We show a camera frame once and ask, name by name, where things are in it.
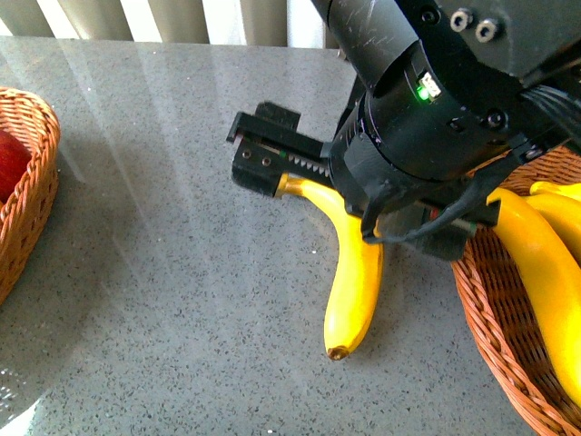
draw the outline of table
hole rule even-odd
[[[231,181],[237,111],[271,100],[329,140],[353,78],[328,50],[0,39],[0,84],[63,131],[52,215],[0,306],[7,433],[532,434],[447,263],[388,247],[369,333],[331,362],[334,229]]]

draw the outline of bolt hole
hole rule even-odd
[[[476,29],[476,39],[480,43],[492,41],[499,32],[498,23],[493,19],[486,19],[480,22]]]
[[[439,12],[436,8],[426,5],[421,8],[421,21],[427,25],[436,25],[439,21]]]
[[[450,19],[450,27],[454,32],[462,32],[472,23],[472,13],[464,8],[458,9]]]
[[[485,126],[490,130],[500,130],[507,124],[507,116],[499,109],[490,109],[487,113]]]

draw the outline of radiator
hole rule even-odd
[[[0,35],[337,47],[310,0],[0,0]]]

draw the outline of apple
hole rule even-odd
[[[0,202],[6,203],[14,192],[30,159],[30,153],[20,141],[0,130]]]

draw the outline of yellow banana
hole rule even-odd
[[[574,198],[581,202],[581,183],[576,184],[556,184],[551,182],[535,182],[530,187],[530,193],[558,193],[565,197]]]
[[[540,193],[523,198],[551,224],[581,265],[581,202],[556,193]]]
[[[548,357],[565,392],[581,406],[581,270],[550,224],[515,193],[496,189],[494,231],[517,264]]]
[[[324,338],[327,355],[338,361],[359,346],[373,318],[383,273],[383,245],[362,240],[361,219],[345,212],[336,191],[284,174],[277,195],[283,193],[309,199],[337,231],[339,261],[325,312]]]

